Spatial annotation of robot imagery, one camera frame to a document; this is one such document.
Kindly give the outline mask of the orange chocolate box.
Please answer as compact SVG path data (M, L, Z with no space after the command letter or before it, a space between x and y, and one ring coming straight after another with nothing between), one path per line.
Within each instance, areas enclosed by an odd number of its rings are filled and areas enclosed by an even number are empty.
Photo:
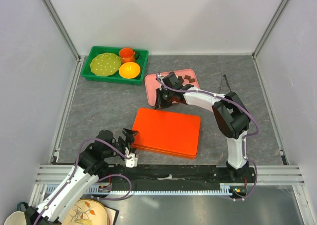
M167 150L162 150L162 149L144 147L144 146L141 146L138 144L132 144L132 147L135 149L138 149L138 150L144 150L144 151L149 151L149 152L153 152L153 153L159 153L159 154L180 157L180 158L186 158L186 159L191 159L191 160L195 159L197 156L197 151L195 151L191 154L185 154L185 153L172 152L172 151L167 151Z

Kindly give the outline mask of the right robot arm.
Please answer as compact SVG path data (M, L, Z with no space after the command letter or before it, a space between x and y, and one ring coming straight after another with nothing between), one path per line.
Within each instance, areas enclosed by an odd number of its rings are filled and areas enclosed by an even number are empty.
M230 181L239 182L249 167L246 137L251 115L238 95L232 91L216 94L191 84L184 85L173 71L165 77L157 73L156 81L160 86L156 89L155 109L166 109L176 102L197 106L213 113L220 132L227 140L226 174Z

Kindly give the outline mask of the orange box lid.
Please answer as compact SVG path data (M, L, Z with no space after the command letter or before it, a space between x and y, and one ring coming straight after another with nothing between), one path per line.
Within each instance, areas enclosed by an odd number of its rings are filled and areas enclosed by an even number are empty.
M139 131L133 144L191 154L198 151L200 128L197 115L140 108L132 127Z

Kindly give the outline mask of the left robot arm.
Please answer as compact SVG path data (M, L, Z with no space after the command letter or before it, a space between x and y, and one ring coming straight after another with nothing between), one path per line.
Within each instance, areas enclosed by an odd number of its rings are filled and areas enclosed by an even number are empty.
M131 149L137 131L123 129L123 137L114 139L109 130L102 130L95 138L82 142L74 165L60 185L42 203L24 212L28 225L60 225L82 195L96 182L112 177L106 158L120 156L128 168L137 166Z

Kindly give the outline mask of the metal tongs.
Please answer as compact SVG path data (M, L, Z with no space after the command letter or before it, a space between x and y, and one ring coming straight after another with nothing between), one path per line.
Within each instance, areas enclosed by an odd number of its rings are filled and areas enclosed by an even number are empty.
M227 86L229 92L231 92L232 89L231 89L231 87L230 87L230 84L229 84L229 82L228 82L228 79L227 79L226 74L224 74L224 75L222 76L222 78L221 78L219 92L222 93L222 89L223 89L224 83L226 84L226 86Z

